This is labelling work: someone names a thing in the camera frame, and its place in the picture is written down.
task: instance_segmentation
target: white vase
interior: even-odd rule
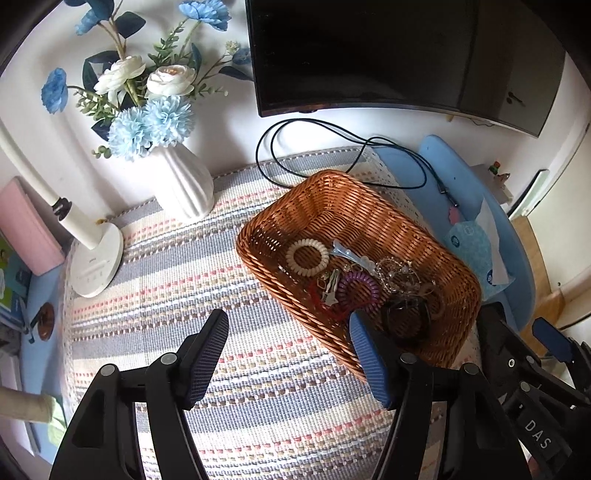
[[[176,220],[196,222],[214,205],[213,179],[203,163],[183,144],[154,147],[138,160],[162,209]]]

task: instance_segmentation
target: striped tablecloth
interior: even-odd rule
[[[358,152],[340,148],[284,161],[309,174],[345,170]],[[266,164],[265,169],[283,183],[301,180],[277,166]],[[352,175],[395,183],[370,149]],[[176,351],[212,309],[222,308],[230,319],[228,342],[204,400],[187,413],[210,477],[369,478],[392,413],[267,294],[235,252],[244,223],[285,190],[248,167],[216,178],[215,192],[213,212],[195,225],[168,218],[155,200],[113,219],[125,238],[124,255],[113,282],[99,296],[76,297],[66,273],[67,414],[71,417],[102,365],[113,362],[121,370],[149,365]],[[424,225],[402,191],[381,193]],[[472,338],[460,356],[474,354]],[[143,404],[137,405],[137,423],[146,476],[160,478]],[[425,475],[437,461],[441,424],[435,422],[431,432]]]

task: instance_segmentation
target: wicker basket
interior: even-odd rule
[[[338,171],[312,175],[244,226],[236,241],[244,263],[273,297],[363,380],[347,322],[330,320],[308,294],[310,279],[287,267],[286,250],[301,238],[320,240],[327,247],[338,239],[375,261],[389,255],[412,261],[422,280],[434,280],[439,286],[445,311],[432,322],[428,339],[409,350],[431,365],[452,365],[480,306],[480,286],[464,263],[373,190]],[[295,255],[304,268],[317,265],[319,258],[311,248]],[[330,258],[329,271],[342,267],[343,259]],[[372,320],[381,328],[378,314]]]

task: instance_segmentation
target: blue tissue package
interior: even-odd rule
[[[514,279],[509,276],[508,283],[492,284],[491,242],[476,222],[456,223],[447,233],[444,243],[447,249],[462,260],[478,279],[482,290],[482,301],[506,289],[513,282]]]

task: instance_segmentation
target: white spiral hair tie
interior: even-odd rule
[[[321,258],[318,266],[314,268],[303,268],[296,263],[294,254],[296,253],[296,250],[302,247],[312,247],[320,252]],[[285,260],[287,260],[287,265],[294,273],[301,275],[302,277],[314,277],[323,270],[326,270],[326,267],[329,266],[329,250],[322,244],[322,242],[314,240],[313,238],[306,238],[298,240],[289,247],[285,254]]]

